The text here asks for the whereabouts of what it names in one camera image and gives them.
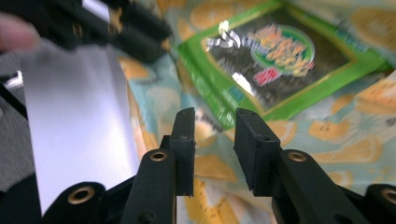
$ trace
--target green snack package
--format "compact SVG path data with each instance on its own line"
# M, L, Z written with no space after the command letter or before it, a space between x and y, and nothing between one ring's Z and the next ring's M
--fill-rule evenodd
M177 48L195 88L225 129L244 107L289 119L386 60L347 32L278 0Z

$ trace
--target human hand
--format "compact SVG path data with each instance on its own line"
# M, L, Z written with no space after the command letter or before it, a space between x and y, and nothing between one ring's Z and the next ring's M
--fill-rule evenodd
M22 19L0 12L0 52L31 49L41 42L35 27Z

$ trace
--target patterned tablecloth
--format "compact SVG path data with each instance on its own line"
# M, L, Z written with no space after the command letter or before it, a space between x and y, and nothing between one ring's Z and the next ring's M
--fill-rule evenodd
M328 22L344 25L352 34L395 60L395 42L375 38L381 35L372 35L369 30L374 26L363 27L362 16L359 16L367 8L375 7L369 10L373 13L369 19L383 18L376 22L375 31L382 34L390 30L396 34L395 1L290 1ZM175 32L171 44L176 46L193 34L263 1L142 2L171 24ZM233 151L234 130L222 130L218 125L176 52L171 50L171 54L152 64L139 63L120 53L120 64L131 89L131 122L140 157L158 148L163 135L171 133L177 111L195 107L195 197L177 199L177 221L275 223L271 199L254 198L248 191ZM284 149L296 148L310 153L338 185L360 194L373 183L396 185L396 73L389 77L384 74L365 77L292 120L273 120L268 124Z

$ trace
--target finger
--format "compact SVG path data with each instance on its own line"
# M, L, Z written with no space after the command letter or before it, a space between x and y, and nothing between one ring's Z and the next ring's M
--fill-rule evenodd
M35 27L21 19L0 13L0 51L31 49L40 44Z

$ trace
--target table surface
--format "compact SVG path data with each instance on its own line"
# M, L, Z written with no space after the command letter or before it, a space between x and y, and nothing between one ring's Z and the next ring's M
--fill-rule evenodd
M127 83L110 47L45 42L23 53L21 70L43 214L74 184L109 189L136 174Z

